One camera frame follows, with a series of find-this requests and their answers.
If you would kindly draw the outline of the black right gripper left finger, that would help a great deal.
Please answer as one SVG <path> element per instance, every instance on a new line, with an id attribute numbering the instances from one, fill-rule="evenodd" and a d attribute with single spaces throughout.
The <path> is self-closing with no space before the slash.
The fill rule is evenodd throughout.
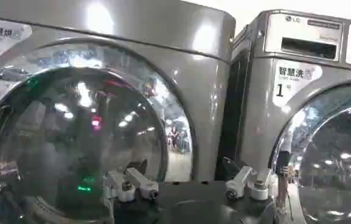
<path id="1" fill-rule="evenodd" d="M 135 167 L 121 170 L 111 170 L 103 176 L 103 201 L 118 199 L 121 202 L 135 200 L 135 193 L 139 191 L 146 200 L 155 200 L 159 195 L 159 184 L 148 179 Z"/>

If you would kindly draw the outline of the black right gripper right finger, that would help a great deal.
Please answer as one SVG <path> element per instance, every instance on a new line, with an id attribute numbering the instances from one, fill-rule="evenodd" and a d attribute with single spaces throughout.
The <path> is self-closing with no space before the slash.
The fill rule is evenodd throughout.
<path id="1" fill-rule="evenodd" d="M 271 169 L 256 171 L 251 166 L 240 167 L 228 157 L 223 157 L 222 162 L 231 177 L 225 183 L 228 199 L 238 200 L 245 196 L 246 190 L 254 200 L 265 201 L 268 199 Z"/>

